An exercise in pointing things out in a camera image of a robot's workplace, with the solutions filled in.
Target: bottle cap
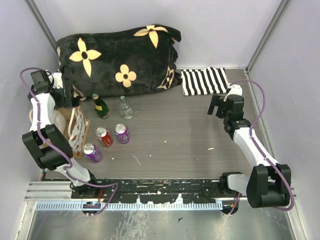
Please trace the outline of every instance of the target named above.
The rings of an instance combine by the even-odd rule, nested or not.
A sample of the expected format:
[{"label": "bottle cap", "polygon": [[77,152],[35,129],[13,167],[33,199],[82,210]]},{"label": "bottle cap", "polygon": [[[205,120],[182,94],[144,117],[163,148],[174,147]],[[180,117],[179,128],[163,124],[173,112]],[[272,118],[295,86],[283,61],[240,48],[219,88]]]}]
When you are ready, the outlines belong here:
[{"label": "bottle cap", "polygon": [[98,99],[98,98],[99,98],[99,95],[96,94],[96,93],[94,93],[94,94],[92,94],[92,98],[93,98],[93,99]]}]

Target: white wall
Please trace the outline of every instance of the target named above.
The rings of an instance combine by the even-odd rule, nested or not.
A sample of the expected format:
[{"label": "white wall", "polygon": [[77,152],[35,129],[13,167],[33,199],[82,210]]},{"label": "white wall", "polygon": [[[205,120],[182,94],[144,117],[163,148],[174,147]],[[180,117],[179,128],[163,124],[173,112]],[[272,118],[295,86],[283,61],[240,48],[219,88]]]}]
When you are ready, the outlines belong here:
[{"label": "white wall", "polygon": [[[18,230],[30,180],[40,169],[22,143],[29,131],[27,90],[19,72],[26,67],[57,69],[57,57],[23,0],[0,1],[0,235],[11,240]],[[30,73],[27,73],[31,84]]]},{"label": "white wall", "polygon": [[181,31],[179,67],[246,67],[280,0],[34,0],[56,40],[154,23]]},{"label": "white wall", "polygon": [[264,119],[289,164],[307,234],[319,239],[320,1],[291,1],[251,72],[266,91]]}]

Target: wooden table surface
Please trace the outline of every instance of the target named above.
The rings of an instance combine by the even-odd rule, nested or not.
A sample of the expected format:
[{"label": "wooden table surface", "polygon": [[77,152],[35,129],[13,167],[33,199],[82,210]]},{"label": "wooden table surface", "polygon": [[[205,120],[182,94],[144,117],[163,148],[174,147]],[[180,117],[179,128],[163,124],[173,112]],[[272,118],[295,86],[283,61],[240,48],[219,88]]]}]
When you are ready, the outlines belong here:
[{"label": "wooden table surface", "polygon": [[[244,71],[227,69],[230,82],[245,79]],[[244,117],[256,118],[249,87],[241,83]],[[218,179],[223,172],[250,175],[250,165],[241,149],[224,131],[223,119],[207,115],[212,95],[183,96],[182,86],[152,94],[128,96],[133,117],[121,118],[119,97],[104,98],[110,110],[107,119],[95,113],[93,100],[81,103],[91,120],[86,142],[102,151],[99,163],[83,157],[78,162],[96,178],[208,178]],[[117,124],[124,123],[131,136],[128,144],[120,144],[114,134]],[[103,147],[95,130],[106,127],[113,137],[110,147]],[[259,126],[256,134],[262,142]],[[48,171],[47,178],[63,178]]]}]

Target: purple soda can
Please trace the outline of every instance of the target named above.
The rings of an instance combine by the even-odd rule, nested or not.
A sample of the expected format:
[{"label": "purple soda can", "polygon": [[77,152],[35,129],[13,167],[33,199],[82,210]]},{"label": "purple soda can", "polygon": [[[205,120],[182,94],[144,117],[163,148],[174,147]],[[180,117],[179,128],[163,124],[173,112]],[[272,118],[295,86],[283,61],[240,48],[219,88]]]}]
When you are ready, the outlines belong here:
[{"label": "purple soda can", "polygon": [[98,163],[102,159],[102,153],[93,143],[87,143],[83,146],[83,154],[93,163]]},{"label": "purple soda can", "polygon": [[119,123],[117,126],[115,126],[114,134],[121,144],[127,144],[130,141],[128,128],[123,123]]}]

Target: black pillow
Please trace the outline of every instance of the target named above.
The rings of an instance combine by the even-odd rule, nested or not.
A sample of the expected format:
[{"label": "black pillow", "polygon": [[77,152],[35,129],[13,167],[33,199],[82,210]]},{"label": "black pillow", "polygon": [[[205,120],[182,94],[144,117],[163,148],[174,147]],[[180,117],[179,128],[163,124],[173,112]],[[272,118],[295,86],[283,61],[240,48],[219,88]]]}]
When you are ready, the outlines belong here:
[{"label": "black pillow", "polygon": [[57,41],[59,71],[85,97],[146,94],[181,84],[173,44],[180,31],[159,24],[112,33],[80,33]]}]

